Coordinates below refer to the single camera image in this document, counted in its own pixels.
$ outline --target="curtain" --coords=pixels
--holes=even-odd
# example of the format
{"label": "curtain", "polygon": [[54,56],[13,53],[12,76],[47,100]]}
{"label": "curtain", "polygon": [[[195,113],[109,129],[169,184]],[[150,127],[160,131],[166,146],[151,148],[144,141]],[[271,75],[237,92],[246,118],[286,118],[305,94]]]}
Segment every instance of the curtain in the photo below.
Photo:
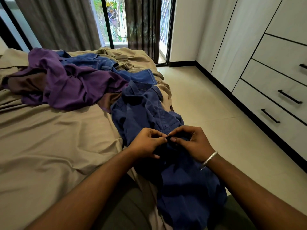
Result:
{"label": "curtain", "polygon": [[101,47],[90,0],[15,0],[43,48]]}
{"label": "curtain", "polygon": [[159,60],[162,0],[125,0],[128,48],[144,50]]}

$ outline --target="black drawer handle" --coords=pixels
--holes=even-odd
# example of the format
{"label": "black drawer handle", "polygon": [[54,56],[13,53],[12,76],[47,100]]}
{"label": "black drawer handle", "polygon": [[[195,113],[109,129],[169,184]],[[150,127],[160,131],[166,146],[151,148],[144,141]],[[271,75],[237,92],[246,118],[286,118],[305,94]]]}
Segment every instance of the black drawer handle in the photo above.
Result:
{"label": "black drawer handle", "polygon": [[291,97],[290,95],[288,95],[288,94],[282,92],[282,89],[279,89],[278,92],[281,93],[281,94],[283,94],[283,95],[285,95],[286,97],[290,98],[292,101],[294,101],[294,102],[296,102],[296,103],[298,103],[298,104],[303,103],[302,101],[298,101],[298,100],[296,100],[295,98]]}
{"label": "black drawer handle", "polygon": [[266,109],[261,109],[261,111],[263,113],[265,113],[267,116],[269,116],[275,123],[280,123],[280,121],[277,121],[276,119],[274,119],[268,112],[266,112]]}
{"label": "black drawer handle", "polygon": [[307,65],[305,64],[300,64],[301,67],[303,67],[304,69],[307,69]]}

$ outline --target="bed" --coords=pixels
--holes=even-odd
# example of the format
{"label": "bed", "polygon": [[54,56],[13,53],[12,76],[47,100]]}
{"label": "bed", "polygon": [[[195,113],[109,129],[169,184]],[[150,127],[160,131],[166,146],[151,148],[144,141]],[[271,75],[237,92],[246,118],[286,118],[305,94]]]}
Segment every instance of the bed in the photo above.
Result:
{"label": "bed", "polygon": [[[119,70],[151,69],[163,95],[162,106],[171,111],[171,91],[154,62],[141,50],[100,48],[69,52],[95,53],[118,63]],[[27,54],[8,49],[0,59],[0,80],[24,69]],[[74,111],[30,106],[21,96],[0,90],[0,222],[3,229],[21,229],[67,194],[95,168],[122,150],[122,139],[111,115],[97,104]],[[132,168],[152,207],[153,229],[171,229],[156,208],[157,189]]]}

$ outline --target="person's left hand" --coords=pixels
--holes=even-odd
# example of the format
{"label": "person's left hand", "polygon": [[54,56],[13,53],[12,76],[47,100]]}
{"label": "person's left hand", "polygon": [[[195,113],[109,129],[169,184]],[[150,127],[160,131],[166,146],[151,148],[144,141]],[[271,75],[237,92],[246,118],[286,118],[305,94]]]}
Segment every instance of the person's left hand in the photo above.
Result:
{"label": "person's left hand", "polygon": [[167,142],[166,134],[151,128],[143,128],[127,147],[137,158],[152,157],[159,159],[160,156],[153,154],[156,147]]}

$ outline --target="silver bangle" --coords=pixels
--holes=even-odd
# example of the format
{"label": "silver bangle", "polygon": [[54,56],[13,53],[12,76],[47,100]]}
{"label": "silver bangle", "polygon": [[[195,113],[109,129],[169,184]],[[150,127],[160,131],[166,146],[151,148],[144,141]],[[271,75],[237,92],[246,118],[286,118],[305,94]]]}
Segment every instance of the silver bangle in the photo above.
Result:
{"label": "silver bangle", "polygon": [[218,154],[218,153],[219,153],[218,151],[215,151],[211,156],[209,156],[208,159],[205,160],[204,163],[202,163],[202,165],[201,165],[201,170],[202,170],[203,168],[205,168],[205,167],[206,167],[206,164],[207,164],[216,154]]}

